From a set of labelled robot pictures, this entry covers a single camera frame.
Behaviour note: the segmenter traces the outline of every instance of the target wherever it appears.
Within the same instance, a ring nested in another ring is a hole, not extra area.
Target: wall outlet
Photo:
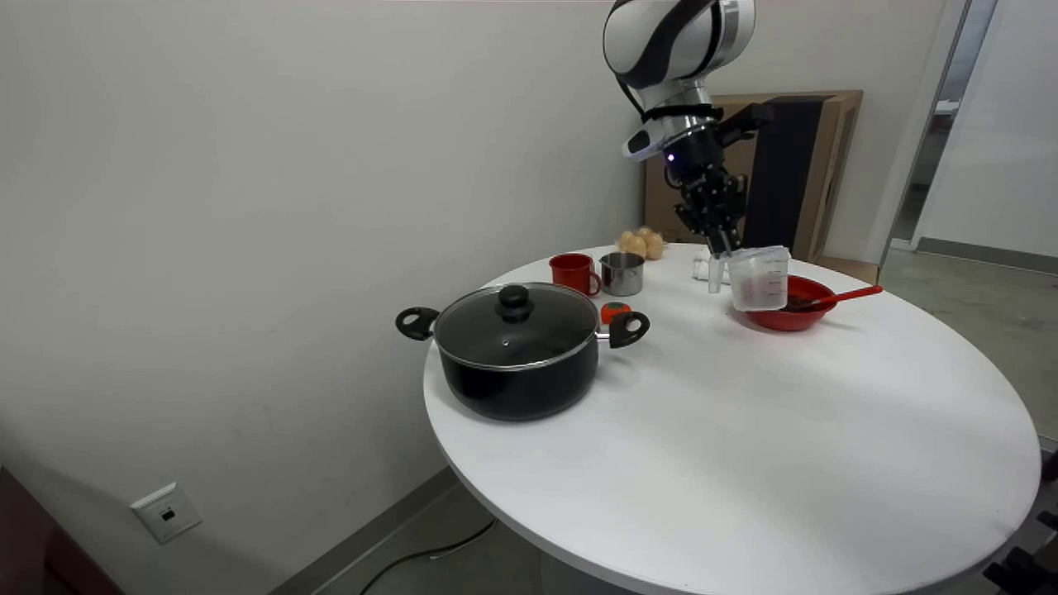
[[[137,500],[134,511],[158,542],[171,542],[177,534],[203,527],[190,497],[177,484]]]

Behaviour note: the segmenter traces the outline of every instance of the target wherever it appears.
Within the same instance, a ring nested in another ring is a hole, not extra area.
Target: pot handle
[[[408,309],[396,314],[396,332],[410,342],[428,342],[433,336],[433,322],[440,317],[440,312],[430,309]]]
[[[640,343],[651,332],[651,317],[643,312],[632,312],[610,324],[610,346],[622,352],[629,343]]]

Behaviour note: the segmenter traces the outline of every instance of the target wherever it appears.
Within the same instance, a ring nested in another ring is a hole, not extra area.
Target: small bowl
[[[792,302],[826,302],[826,298],[834,298],[834,291],[826,284],[817,284],[817,280],[797,279],[797,274],[788,279],[788,304]],[[838,302],[815,309],[815,312],[788,312],[788,309],[785,312],[749,312],[749,317],[760,328],[794,335],[794,332],[815,328],[834,309],[838,309]]]

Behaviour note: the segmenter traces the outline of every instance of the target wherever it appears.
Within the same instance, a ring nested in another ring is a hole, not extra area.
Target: gray floor
[[[1052,309],[1058,304],[1058,274],[893,248],[883,269],[883,284],[979,343],[1020,387],[1041,435],[1058,435],[1058,312]],[[458,542],[491,519],[493,517],[463,490],[440,497],[413,523],[341,571],[323,595],[359,595],[387,562],[408,551]],[[1041,533],[1041,527],[1030,527],[1017,539],[1034,551],[1041,542],[1047,542],[1047,533]],[[927,590],[924,595],[997,595],[997,590],[977,571],[979,569]],[[402,564],[378,582],[372,595],[629,592],[550,560],[498,523],[498,528],[491,528],[484,539],[450,555]]]

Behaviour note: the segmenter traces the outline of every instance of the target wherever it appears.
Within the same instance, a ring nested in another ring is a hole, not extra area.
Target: white wall
[[[917,238],[1058,258],[1056,0],[998,4]]]
[[[0,463],[145,595],[264,592],[437,472],[396,309],[640,214],[601,18],[0,0]]]
[[[881,261],[965,0],[759,0],[759,36],[716,93],[863,88],[826,256]]]

